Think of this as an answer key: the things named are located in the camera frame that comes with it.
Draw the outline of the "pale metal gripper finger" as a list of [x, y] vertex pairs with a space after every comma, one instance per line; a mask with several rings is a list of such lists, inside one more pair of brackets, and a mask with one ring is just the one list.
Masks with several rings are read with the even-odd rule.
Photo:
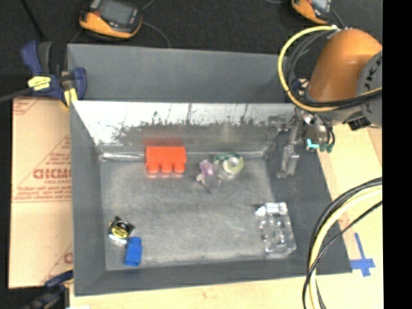
[[288, 152], [288, 175], [289, 176], [293, 176], [295, 174], [299, 158], [300, 158], [300, 154], [297, 153], [294, 148], [289, 149], [289, 152]]
[[284, 146], [282, 154], [281, 154], [279, 170], [277, 172], [278, 178], [286, 178], [288, 176], [289, 153], [290, 153], [289, 147]]

